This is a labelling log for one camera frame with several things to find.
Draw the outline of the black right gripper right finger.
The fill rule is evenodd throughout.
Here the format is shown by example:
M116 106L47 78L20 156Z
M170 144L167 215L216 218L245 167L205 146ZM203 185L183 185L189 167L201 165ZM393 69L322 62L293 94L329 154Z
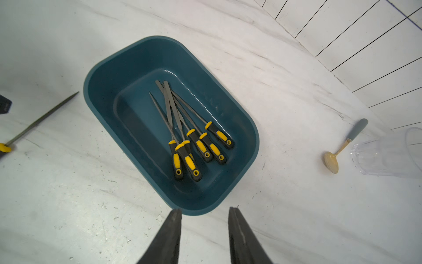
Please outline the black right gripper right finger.
M240 209L229 210L229 245L232 264L272 264Z

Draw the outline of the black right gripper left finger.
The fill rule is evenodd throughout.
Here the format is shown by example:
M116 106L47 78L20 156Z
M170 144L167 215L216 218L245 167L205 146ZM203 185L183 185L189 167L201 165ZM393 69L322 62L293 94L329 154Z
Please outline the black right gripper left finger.
M179 262L182 212L172 210L138 264L177 264Z

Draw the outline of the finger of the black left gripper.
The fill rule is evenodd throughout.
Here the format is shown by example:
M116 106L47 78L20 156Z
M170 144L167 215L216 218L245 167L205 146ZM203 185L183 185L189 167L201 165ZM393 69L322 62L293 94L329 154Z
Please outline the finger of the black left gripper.
M7 114L12 106L12 101L0 95L0 114Z

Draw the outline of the file tool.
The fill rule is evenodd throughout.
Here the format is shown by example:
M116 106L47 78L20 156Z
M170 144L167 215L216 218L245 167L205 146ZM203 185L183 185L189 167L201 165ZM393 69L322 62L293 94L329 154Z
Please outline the file tool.
M6 154L12 152L12 144L19 140L21 137L23 137L25 134L27 134L29 131L34 129L37 125L39 125L42 121L44 121L46 118L48 118L50 115L55 113L57 110L59 110L63 105L65 105L67 102L69 102L71 99L73 99L79 92L74 93L73 95L69 96L67 99L56 105L54 108L49 110L47 113L45 113L43 116L38 118L36 121L34 121L32 124L30 124L26 129L24 129L22 132L20 132L18 135L16 135L14 138L12 138L10 141L6 143L1 143L1 158L5 156Z
M213 157L217 160L217 162L220 165L226 164L227 159L226 159L224 153L222 151L220 151L220 149L216 146L216 144L211 141L208 134L206 132L200 133L197 129L195 129L195 130L199 133L200 141L206 146L206 148L208 149L210 154L213 155Z
M174 171L174 177L176 180L182 180L184 177L184 173L183 173L183 169L182 169L182 161L181 158L179 156L179 154L177 153L177 151L175 150L175 148L178 146L178 142L176 141L175 135L173 133L173 130L171 129L167 118L164 116L161 108L159 107L156 99L154 98L154 96L149 92L149 95L158 111L158 113L160 114L164 124L166 125L166 127L169 129L170 134L171 134L171 141L168 143L169 147L170 147L170 152L172 155L172 165L173 165L173 171Z
M213 159L213 156L210 154L210 152L208 151L208 149L206 148L206 146L200 141L199 139L199 133L195 130L195 129L190 129L190 127L186 124L183 115L180 113L180 106L178 105L178 103L176 102L176 99L174 99L176 108L177 108L177 113L179 116L179 120L181 122L181 124L183 124L187 130L186 136L189 138L190 143L194 144L196 150L198 151L198 153L200 153L201 157L203 158L203 160L208 163L211 162Z
M189 120L189 122L194 126L195 129L197 129L200 133L201 130L198 128L196 123L192 120L190 115L185 111L185 109L182 107L180 103L183 103L194 115L196 115L204 124L205 124L205 130L207 132L211 132L216 139L218 139L227 149L232 149L235 146L235 142L233 139L222 132L221 129L219 129L212 121L206 121L204 118L202 118L187 102L185 102L177 93L174 91L171 92L173 94L173 98L175 100L175 103L179 107L179 109L182 111L182 113L185 115L185 117Z
M164 81L164 89L165 89L165 95L167 97L167 101L169 103L167 117L171 118L172 116L174 116L176 124L179 127L180 133L182 134L180 114L178 113L178 109L175 105L175 101L173 99L173 95L171 93L171 89L167 81ZM179 155L183 159L185 167L189 171L191 178L194 181L199 182L202 179L202 173L200 172L199 167L192 156L190 141L185 140L185 138L182 136L182 141L181 142L177 141L177 143L178 143L178 146L175 148L175 150L179 153Z

